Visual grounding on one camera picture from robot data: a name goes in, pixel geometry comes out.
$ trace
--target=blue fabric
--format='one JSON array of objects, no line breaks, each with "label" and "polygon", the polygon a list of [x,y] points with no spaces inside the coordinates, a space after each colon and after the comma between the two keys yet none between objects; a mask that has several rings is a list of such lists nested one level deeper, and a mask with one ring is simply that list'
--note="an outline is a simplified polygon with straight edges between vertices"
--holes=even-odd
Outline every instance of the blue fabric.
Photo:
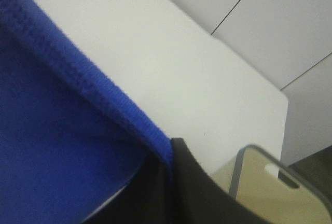
[{"label": "blue fabric", "polygon": [[171,171],[169,139],[32,0],[0,0],[0,223],[80,223],[148,152]]}]

